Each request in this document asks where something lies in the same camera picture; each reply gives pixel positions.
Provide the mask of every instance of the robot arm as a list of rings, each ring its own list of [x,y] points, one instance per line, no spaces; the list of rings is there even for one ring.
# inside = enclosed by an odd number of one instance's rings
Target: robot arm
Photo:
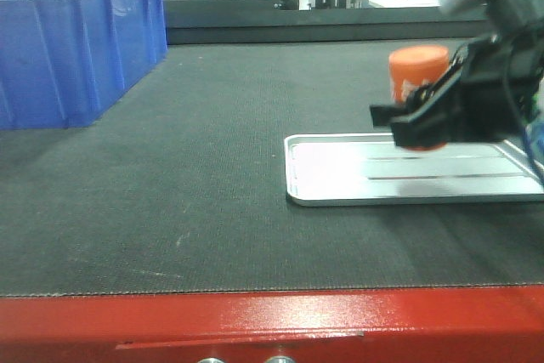
[[[544,74],[542,0],[439,0],[455,14],[485,3],[495,33],[461,47],[449,70],[402,105],[371,106],[399,146],[496,142],[520,135],[536,115]]]

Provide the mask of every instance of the white tabletop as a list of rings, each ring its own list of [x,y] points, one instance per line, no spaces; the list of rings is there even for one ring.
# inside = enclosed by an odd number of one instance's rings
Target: white tabletop
[[[369,0],[374,8],[435,8],[439,0]]]

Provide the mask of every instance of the black cable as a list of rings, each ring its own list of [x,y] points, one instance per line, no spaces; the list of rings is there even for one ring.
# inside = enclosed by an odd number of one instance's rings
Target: black cable
[[[510,63],[512,62],[512,58],[514,54],[515,41],[516,41],[516,38],[514,38],[508,45],[509,50],[505,58],[504,72],[502,74],[502,89],[504,90],[504,94],[507,98],[508,107],[510,108],[510,111],[513,114],[514,120],[516,121],[516,125],[519,131],[519,136],[521,138],[521,142],[524,147],[525,155],[527,155],[527,162],[529,163],[529,166],[531,170],[533,171],[533,173],[535,174],[535,176],[540,181],[542,188],[544,188],[544,173],[542,173],[542,170],[540,169],[539,165],[537,164],[535,160],[535,153],[533,152],[533,148],[531,148],[530,146],[529,135],[527,134],[526,126],[521,118],[521,115],[519,114],[518,106],[513,100],[513,92],[512,92],[512,89],[510,88]]]

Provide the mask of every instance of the red table edge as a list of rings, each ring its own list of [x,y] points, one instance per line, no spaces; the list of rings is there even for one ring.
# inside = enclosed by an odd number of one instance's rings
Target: red table edge
[[[154,348],[363,333],[530,335],[544,345],[544,285],[0,298],[0,345]]]

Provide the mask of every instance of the metal bolt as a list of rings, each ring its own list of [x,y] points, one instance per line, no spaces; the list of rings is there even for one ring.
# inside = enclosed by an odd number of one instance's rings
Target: metal bolt
[[[266,360],[266,363],[295,363],[295,360],[286,356],[275,356]]]
[[[202,359],[198,363],[224,363],[224,362],[220,359],[216,359],[215,357],[208,357],[206,359]]]

